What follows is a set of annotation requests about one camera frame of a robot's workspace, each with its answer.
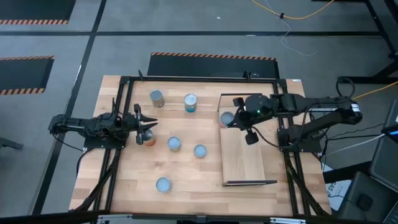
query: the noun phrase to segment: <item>can lid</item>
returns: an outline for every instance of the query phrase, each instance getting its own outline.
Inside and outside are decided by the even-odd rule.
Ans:
[[[159,180],[156,182],[156,188],[158,191],[162,193],[166,193],[170,190],[171,188],[171,182],[168,178],[166,177],[161,177]]]
[[[169,148],[178,149],[181,145],[181,142],[177,137],[171,137],[171,138],[169,138],[168,144],[169,144]]]
[[[187,105],[194,105],[195,103],[197,103],[197,96],[195,96],[194,94],[190,93],[190,94],[185,96],[184,102]]]
[[[231,123],[234,120],[234,114],[232,114],[231,112],[224,112],[221,115],[221,122],[224,125],[228,125],[229,123]]]
[[[150,97],[152,100],[160,100],[160,99],[162,98],[162,92],[161,92],[160,90],[152,90],[152,91],[149,93],[149,97]]]
[[[206,155],[206,147],[204,145],[197,145],[193,150],[196,157],[202,158]]]
[[[148,130],[142,135],[142,140],[148,141],[148,140],[150,140],[150,139],[153,138],[153,137],[154,137],[154,133],[153,133],[150,129],[148,129]]]

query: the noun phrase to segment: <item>wooden board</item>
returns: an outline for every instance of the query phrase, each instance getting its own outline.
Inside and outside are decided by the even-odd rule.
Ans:
[[[111,110],[112,97],[118,92],[120,76],[104,76],[94,115]],[[301,82],[287,80],[291,93],[303,95]],[[152,106],[149,92],[160,89],[166,104],[157,109]],[[271,85],[256,83],[189,83],[189,82],[134,82],[131,110],[139,103],[142,113],[155,117],[157,143],[153,147],[138,146],[135,134],[129,138],[121,154],[113,195],[111,212],[168,213],[209,215],[280,215],[292,214],[283,155],[274,147],[260,142],[261,157],[266,179],[278,183],[261,186],[223,187],[220,131],[217,125],[217,107],[221,93],[242,93],[251,90],[267,95]],[[194,93],[198,97],[195,113],[186,113],[183,97]],[[298,123],[301,116],[295,118]],[[260,131],[272,142],[276,140],[276,119],[266,121]],[[170,136],[182,140],[181,150],[170,152],[166,142]],[[193,155],[193,147],[204,144],[206,157]],[[94,149],[81,161],[70,208],[79,206],[98,181],[103,160],[103,149]],[[301,153],[305,183],[309,191],[330,212],[325,183],[319,161],[309,153]],[[156,190],[159,177],[168,177],[172,189],[167,194]],[[108,192],[104,188],[101,208]],[[301,194],[296,188],[299,211]]]
[[[220,107],[218,117],[224,112],[235,113],[236,107]],[[220,128],[224,185],[266,184],[260,143],[248,145],[245,135],[247,132],[238,128]]]

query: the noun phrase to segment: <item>white cable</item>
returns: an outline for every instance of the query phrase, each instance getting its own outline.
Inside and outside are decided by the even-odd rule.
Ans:
[[[385,134],[381,134],[381,135],[376,136],[376,137],[374,137],[374,138],[372,138],[372,139],[369,139],[369,140],[367,140],[367,141],[365,141],[365,142],[361,142],[361,143],[358,143],[358,144],[355,144],[355,145],[352,145],[352,146],[348,146],[348,147],[339,149],[339,150],[337,150],[337,151],[334,151],[334,152],[331,152],[331,153],[329,153],[329,154],[326,154],[326,156],[330,156],[330,155],[332,155],[332,154],[334,154],[334,153],[336,153],[336,152],[341,152],[341,151],[346,150],[346,149],[351,149],[352,147],[356,147],[356,146],[360,146],[360,145],[362,145],[362,144],[366,144],[366,143],[371,142],[371,141],[373,141],[373,140],[379,139],[379,138],[381,138],[381,137],[383,137],[383,136],[385,136]]]
[[[274,11],[274,10],[272,9],[271,5],[268,3],[268,0],[266,0],[266,3],[267,3],[267,5],[268,5],[268,7],[270,8],[270,10]],[[287,49],[290,49],[290,50],[294,50],[295,52],[297,52],[297,53],[299,53],[300,55],[303,55],[303,56],[312,56],[312,55],[315,55],[315,54],[318,52],[318,50],[316,50],[316,51],[315,51],[314,53],[312,53],[312,54],[303,54],[303,53],[299,52],[299,51],[296,50],[296,49],[293,49],[293,48],[291,48],[291,47],[286,46],[283,40],[284,40],[284,38],[287,36],[287,34],[289,34],[289,32],[290,32],[292,29],[290,28],[290,26],[289,26],[289,24],[288,24],[287,22],[285,22],[283,19],[281,19],[280,17],[278,17],[275,13],[272,13],[272,14],[273,14],[277,19],[280,19],[282,22],[284,22],[284,23],[287,25],[287,27],[289,28],[289,30],[287,31],[287,33],[280,39],[280,42],[282,43],[282,45],[283,45],[284,47],[286,47]]]

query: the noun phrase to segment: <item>black mat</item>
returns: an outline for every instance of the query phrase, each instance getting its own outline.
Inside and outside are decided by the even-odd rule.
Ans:
[[[245,71],[252,78],[279,78],[276,58],[166,52],[152,53],[147,75],[241,78]]]
[[[0,58],[0,95],[43,93],[54,56]]]
[[[75,1],[0,0],[0,24],[68,24]]]

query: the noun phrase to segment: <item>orange can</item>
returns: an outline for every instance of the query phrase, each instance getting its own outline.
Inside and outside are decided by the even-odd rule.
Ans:
[[[147,130],[142,135],[142,140],[144,141],[144,145],[147,147],[151,147],[156,143],[156,137],[154,136],[154,133],[151,130]]]

